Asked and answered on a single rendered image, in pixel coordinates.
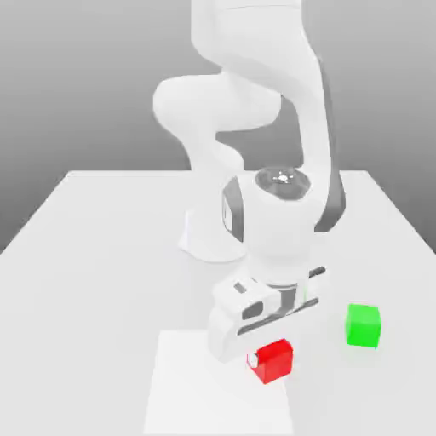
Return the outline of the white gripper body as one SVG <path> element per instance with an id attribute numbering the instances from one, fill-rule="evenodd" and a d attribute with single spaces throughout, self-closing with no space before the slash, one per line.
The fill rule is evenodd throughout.
<path id="1" fill-rule="evenodd" d="M 313 298 L 283 317 L 266 317 L 245 326 L 237 325 L 221 308 L 213 308 L 208 326 L 209 351 L 219 362 L 226 364 L 270 343 L 289 339 L 299 332 L 306 321 L 305 316 L 318 304 L 319 298 Z"/>

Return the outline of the small red cube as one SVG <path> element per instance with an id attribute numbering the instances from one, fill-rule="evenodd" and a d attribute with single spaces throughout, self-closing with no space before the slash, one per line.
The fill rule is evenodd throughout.
<path id="1" fill-rule="evenodd" d="M 252 369 L 263 384 L 268 384 L 292 371 L 294 350 L 291 344 L 281 339 L 256 351 L 259 364 Z"/>

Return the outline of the small green cube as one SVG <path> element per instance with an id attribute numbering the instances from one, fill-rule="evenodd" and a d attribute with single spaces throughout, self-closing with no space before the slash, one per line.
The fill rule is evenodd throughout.
<path id="1" fill-rule="evenodd" d="M 377 306 L 350 303 L 345 320 L 345 336 L 350 346 L 378 348 L 382 317 Z"/>

